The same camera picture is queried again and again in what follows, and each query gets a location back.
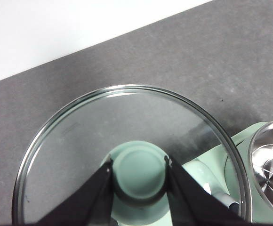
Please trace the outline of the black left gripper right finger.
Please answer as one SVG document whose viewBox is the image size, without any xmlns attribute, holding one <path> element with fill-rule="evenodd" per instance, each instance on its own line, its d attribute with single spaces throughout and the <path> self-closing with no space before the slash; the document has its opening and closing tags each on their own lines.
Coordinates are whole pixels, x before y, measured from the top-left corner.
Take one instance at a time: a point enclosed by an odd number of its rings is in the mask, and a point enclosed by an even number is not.
<svg viewBox="0 0 273 226">
<path fill-rule="evenodd" d="M 208 194 L 172 157 L 165 156 L 166 192 L 174 226 L 249 226 Z"/>
</svg>

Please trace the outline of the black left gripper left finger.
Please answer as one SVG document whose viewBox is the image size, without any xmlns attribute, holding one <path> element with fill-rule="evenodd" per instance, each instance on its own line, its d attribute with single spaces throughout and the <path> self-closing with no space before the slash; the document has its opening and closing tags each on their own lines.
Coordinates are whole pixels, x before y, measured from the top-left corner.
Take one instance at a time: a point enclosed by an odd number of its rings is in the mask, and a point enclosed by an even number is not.
<svg viewBox="0 0 273 226">
<path fill-rule="evenodd" d="M 108 226 L 113 205 L 112 163 L 107 160 L 75 193 L 37 226 Z"/>
</svg>

